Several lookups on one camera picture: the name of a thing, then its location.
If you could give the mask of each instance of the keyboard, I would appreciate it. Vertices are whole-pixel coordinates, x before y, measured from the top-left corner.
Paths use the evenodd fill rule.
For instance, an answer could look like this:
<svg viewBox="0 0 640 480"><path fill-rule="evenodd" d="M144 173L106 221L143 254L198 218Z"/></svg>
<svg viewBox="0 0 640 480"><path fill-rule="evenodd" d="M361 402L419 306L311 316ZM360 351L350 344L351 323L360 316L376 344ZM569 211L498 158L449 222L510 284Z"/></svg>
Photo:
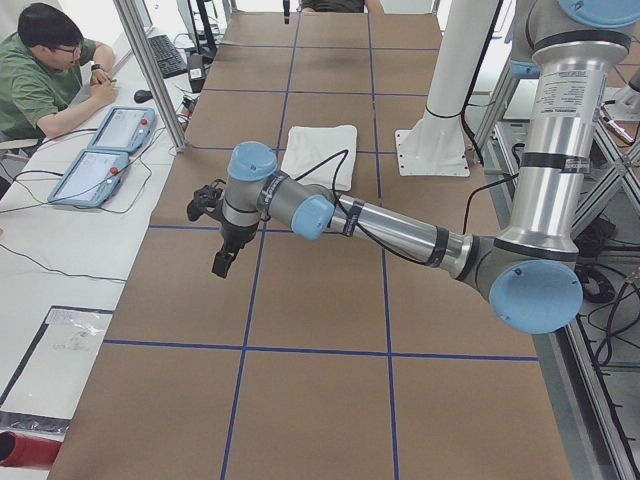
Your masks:
<svg viewBox="0 0 640 480"><path fill-rule="evenodd" d="M160 67L162 78L175 77L187 71L187 64L169 37L166 35L150 37L149 44L158 67Z"/></svg>

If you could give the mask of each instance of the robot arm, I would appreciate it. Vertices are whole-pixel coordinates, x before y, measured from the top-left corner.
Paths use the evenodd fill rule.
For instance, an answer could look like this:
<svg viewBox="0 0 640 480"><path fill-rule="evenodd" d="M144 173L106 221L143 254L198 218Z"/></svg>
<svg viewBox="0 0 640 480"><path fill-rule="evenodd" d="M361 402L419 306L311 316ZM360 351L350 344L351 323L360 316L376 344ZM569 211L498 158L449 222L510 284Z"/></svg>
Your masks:
<svg viewBox="0 0 640 480"><path fill-rule="evenodd" d="M630 25L640 19L640 5L629 0L623 20L631 23L620 25L614 18L619 9L608 5L607 15L598 10L596 16L600 22L609 19L609 24L589 24L593 12L588 6L602 10L605 3L610 4L518 4L524 21L517 24L520 43L514 48L530 50L541 76L510 223L495 239L457 235L321 186L303 186L277 170L267 146L246 142L232 154L224 193L217 185L206 186L195 192L188 207L190 220L206 213L221 223L224 244L214 273L226 276L264 215L308 239L318 238L328 227L443 268L522 331L547 333L569 323L582 304L580 282L572 270L577 248L569 234L589 167L594 122L607 74L627 55ZM582 16L576 16L585 6Z"/></svg>

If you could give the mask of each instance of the white pad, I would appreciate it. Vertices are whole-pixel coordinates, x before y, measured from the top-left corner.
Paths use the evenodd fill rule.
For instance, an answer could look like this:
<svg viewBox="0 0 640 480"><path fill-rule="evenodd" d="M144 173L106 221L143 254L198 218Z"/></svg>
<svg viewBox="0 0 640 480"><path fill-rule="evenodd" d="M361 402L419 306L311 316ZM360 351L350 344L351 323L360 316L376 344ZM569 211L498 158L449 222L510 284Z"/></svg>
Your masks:
<svg viewBox="0 0 640 480"><path fill-rule="evenodd" d="M339 127L292 127L289 130L289 142L284 152L282 171L296 178L319 165L331 155L348 150L336 178L336 190L347 192L351 189L351 177L356 162L356 144L358 130L353 125ZM333 176L342 155L327 162L300 179L303 185L323 185L331 188Z"/></svg>

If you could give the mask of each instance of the red cylinder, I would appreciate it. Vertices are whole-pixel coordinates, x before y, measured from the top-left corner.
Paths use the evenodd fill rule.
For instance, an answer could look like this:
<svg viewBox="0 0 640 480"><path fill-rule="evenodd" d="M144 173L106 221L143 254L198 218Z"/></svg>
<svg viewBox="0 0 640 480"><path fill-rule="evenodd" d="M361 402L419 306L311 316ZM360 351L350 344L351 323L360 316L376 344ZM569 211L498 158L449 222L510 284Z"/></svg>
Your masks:
<svg viewBox="0 0 640 480"><path fill-rule="evenodd" d="M53 465L62 442L16 432L0 433L0 467L47 470Z"/></svg>

